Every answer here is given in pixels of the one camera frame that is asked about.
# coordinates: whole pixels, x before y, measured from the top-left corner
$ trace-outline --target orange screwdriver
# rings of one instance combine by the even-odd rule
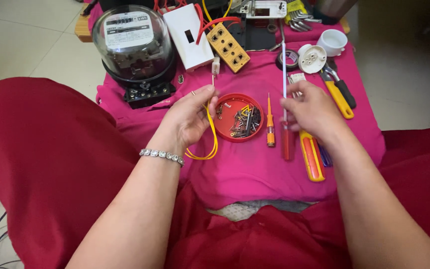
[[[273,115],[271,114],[270,93],[268,93],[268,115],[267,115],[267,145],[275,147],[275,128],[273,127]]]

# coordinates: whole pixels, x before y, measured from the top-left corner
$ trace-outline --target wall socket panel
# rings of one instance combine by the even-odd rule
[[[221,22],[208,33],[207,39],[220,58],[235,74],[250,60],[250,56]]]

